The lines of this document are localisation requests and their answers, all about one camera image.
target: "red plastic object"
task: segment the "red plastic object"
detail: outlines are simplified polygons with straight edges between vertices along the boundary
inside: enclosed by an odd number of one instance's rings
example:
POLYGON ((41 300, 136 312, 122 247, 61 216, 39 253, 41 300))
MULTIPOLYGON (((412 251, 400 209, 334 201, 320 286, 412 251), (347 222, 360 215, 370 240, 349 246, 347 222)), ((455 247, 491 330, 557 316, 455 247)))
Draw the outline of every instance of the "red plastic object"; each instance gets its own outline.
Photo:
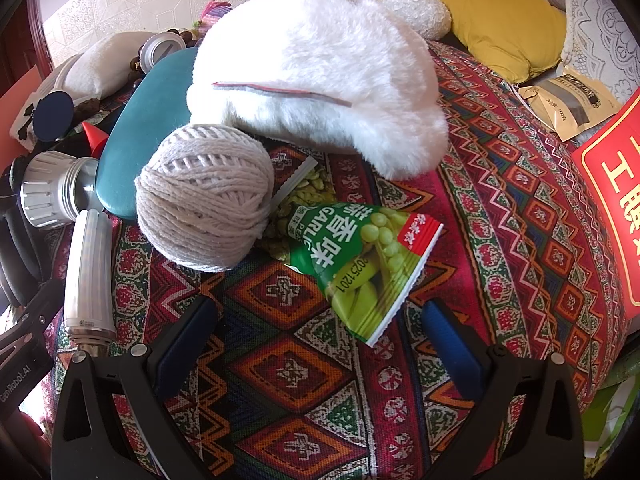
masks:
POLYGON ((89 146, 91 147, 91 156, 93 158, 100 158, 109 136, 100 128, 97 128, 86 121, 82 122, 82 127, 84 128, 86 138, 89 141, 89 146))

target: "teal oval object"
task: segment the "teal oval object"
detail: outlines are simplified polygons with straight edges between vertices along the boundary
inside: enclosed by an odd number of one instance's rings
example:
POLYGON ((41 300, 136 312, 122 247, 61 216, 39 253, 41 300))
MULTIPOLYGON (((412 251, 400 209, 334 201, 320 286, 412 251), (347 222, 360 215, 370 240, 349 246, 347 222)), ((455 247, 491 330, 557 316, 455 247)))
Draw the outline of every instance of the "teal oval object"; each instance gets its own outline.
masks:
POLYGON ((137 218, 135 178, 164 138, 189 123, 187 89, 197 52, 197 48, 180 50, 155 65, 113 127, 95 187, 105 209, 120 218, 137 218))

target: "yellow cushion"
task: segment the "yellow cushion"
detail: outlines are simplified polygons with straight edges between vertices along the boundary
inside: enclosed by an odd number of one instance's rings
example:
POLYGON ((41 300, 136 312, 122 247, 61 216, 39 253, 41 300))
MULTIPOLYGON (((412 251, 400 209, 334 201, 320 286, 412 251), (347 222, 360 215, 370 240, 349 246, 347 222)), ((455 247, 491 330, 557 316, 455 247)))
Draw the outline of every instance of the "yellow cushion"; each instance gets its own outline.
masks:
POLYGON ((546 0, 441 0, 469 52, 510 83, 560 61, 566 16, 546 0))

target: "jar lid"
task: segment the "jar lid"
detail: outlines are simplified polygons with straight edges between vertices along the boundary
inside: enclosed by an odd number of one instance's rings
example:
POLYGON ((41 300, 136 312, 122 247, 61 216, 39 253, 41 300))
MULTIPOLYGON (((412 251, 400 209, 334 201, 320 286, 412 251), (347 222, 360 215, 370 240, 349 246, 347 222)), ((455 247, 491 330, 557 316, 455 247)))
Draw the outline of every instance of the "jar lid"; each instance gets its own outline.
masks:
POLYGON ((146 43, 140 50, 140 67, 142 68, 142 72, 148 74, 161 59, 185 48, 187 48, 187 46, 178 34, 160 32, 152 36, 146 40, 146 43))

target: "red patterned fabric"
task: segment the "red patterned fabric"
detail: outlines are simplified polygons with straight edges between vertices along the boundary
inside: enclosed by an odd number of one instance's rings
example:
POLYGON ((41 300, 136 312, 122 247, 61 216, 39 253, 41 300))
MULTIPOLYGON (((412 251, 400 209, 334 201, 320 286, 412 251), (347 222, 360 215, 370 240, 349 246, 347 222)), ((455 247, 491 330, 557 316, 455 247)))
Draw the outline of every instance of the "red patterned fabric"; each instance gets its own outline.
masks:
MULTIPOLYGON (((308 276, 254 251, 226 274, 177 267, 132 224, 114 226, 113 352, 151 341, 190 299, 210 295, 223 322, 167 408, 222 478, 412 480, 459 430, 461 399, 420 326, 439 296, 486 342, 519 356, 565 355, 581 408, 622 344, 620 284, 602 220, 568 148, 504 82, 457 50, 431 44, 450 147, 436 171, 380 178, 359 156, 312 153, 338 199, 425 212, 444 231, 409 300, 375 348, 351 338, 308 276)), ((275 164, 295 167, 286 150, 275 164)), ((57 240, 63 276, 69 230, 57 240)), ((47 382, 49 421, 70 349, 60 321, 47 382)), ((154 469, 122 400, 141 462, 154 469)), ((495 462, 521 407, 484 460, 495 462)))

